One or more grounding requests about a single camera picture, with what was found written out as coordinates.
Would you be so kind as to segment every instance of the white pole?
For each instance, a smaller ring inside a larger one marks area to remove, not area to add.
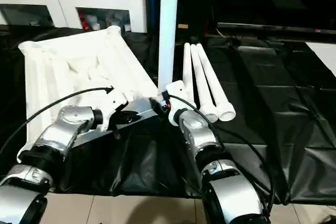
[[[201,105],[200,111],[210,120],[210,122],[214,123],[218,120],[217,109],[212,103],[209,87],[206,83],[202,64],[195,45],[191,45],[191,57],[193,59],[198,98]]]
[[[183,83],[188,94],[189,102],[194,103],[193,69],[191,65],[190,44],[185,43],[183,55]]]
[[[159,93],[173,81],[177,0],[161,0],[159,42]]]
[[[222,85],[220,84],[201,44],[197,44],[197,51],[206,75],[206,79],[208,80],[211,93],[216,102],[219,119],[221,121],[230,121],[235,118],[236,111],[233,105],[227,100]]]

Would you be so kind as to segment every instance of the floor tile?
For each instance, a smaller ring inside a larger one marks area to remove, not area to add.
[[[48,206],[40,224],[87,223],[93,196],[50,193],[47,199]]]
[[[300,224],[293,204],[273,205],[270,220],[272,224]]]
[[[95,196],[88,224],[192,224],[195,221],[193,199]]]
[[[320,224],[336,211],[325,206],[294,204],[301,224]]]
[[[203,203],[195,200],[197,224],[207,224]],[[300,224],[293,205],[274,205],[270,217],[272,224]]]
[[[197,224],[207,224],[205,218],[205,212],[203,208],[203,202],[201,199],[195,200],[195,208],[196,208],[196,223]]]

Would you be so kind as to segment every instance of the white cloth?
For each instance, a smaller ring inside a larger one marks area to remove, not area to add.
[[[66,95],[89,88],[113,86],[129,102],[158,94],[157,87],[122,39],[120,27],[39,42],[26,41],[19,49],[25,56],[27,118]],[[111,100],[105,91],[88,92],[43,112],[27,125],[27,143],[18,156],[32,147],[63,106],[101,109],[108,120]],[[105,121],[100,130],[105,131],[107,126]]]

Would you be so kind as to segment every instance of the cabinet door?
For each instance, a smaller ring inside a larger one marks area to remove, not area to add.
[[[84,28],[82,27],[83,16],[89,14],[94,16],[97,22],[97,16],[105,11],[108,14],[106,19],[110,19],[113,11],[122,16],[123,13],[129,15],[130,27],[134,32],[146,32],[146,14],[145,14],[145,1],[144,0],[59,0],[65,19],[71,28]]]
[[[0,0],[0,24],[67,27],[58,0]]]

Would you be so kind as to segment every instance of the black plastic sheet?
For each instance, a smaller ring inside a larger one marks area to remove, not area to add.
[[[17,45],[81,32],[0,30],[0,76],[6,94],[0,110],[0,146],[25,119],[24,57]],[[124,39],[157,82],[157,38],[129,33]],[[331,71],[304,43],[206,38],[203,45],[237,112],[232,121],[215,123],[236,162],[269,188],[255,154],[223,129],[243,136],[265,157],[278,202],[336,204],[336,81]],[[175,80],[181,78],[182,62],[181,45],[175,51]],[[74,148],[57,192],[200,197],[196,167],[176,127],[157,116],[120,133],[118,141],[110,134]],[[14,164],[24,141],[21,132],[0,153],[0,175]]]

